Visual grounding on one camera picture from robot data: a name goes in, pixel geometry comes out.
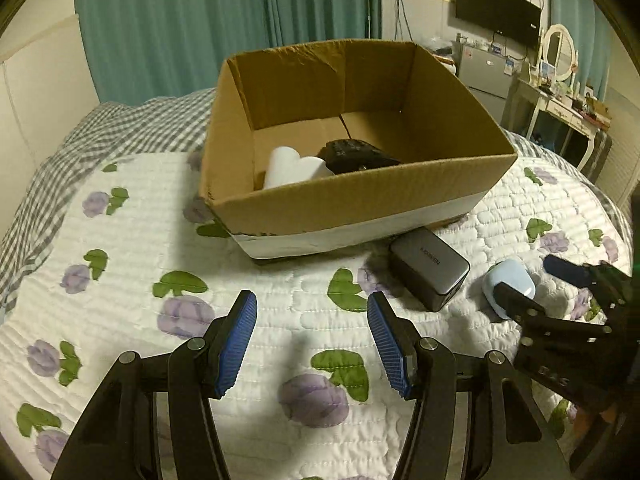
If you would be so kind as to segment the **person's right hand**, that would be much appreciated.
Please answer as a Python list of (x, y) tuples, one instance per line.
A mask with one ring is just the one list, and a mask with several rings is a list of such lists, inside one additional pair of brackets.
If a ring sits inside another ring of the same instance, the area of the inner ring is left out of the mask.
[(598, 414), (586, 411), (585, 418), (587, 451), (589, 454), (601, 454), (616, 435), (620, 407), (614, 403)]

